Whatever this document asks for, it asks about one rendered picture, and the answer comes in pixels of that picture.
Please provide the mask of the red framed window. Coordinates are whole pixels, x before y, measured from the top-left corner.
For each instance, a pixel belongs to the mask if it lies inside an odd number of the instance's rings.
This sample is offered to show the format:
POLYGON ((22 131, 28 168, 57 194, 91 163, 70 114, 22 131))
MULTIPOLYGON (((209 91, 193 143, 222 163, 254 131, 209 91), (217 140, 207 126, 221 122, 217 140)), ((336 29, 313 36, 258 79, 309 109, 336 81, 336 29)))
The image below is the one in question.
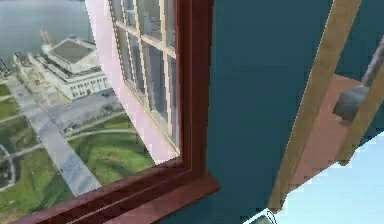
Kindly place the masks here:
POLYGON ((218 191, 206 167, 213 0, 174 0, 181 156, 12 224, 157 224, 218 191))

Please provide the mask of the light wooden table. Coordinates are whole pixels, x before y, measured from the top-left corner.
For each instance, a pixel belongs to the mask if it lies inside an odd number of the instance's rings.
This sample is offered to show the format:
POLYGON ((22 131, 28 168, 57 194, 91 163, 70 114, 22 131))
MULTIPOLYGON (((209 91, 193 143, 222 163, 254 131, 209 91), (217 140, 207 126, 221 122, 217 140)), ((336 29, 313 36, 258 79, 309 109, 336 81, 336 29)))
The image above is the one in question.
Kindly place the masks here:
POLYGON ((301 98, 268 209, 278 213, 288 194, 333 164, 346 166, 384 104, 384 63, 353 121, 332 113, 339 95, 362 84, 336 68, 368 0, 332 0, 323 34, 301 98))

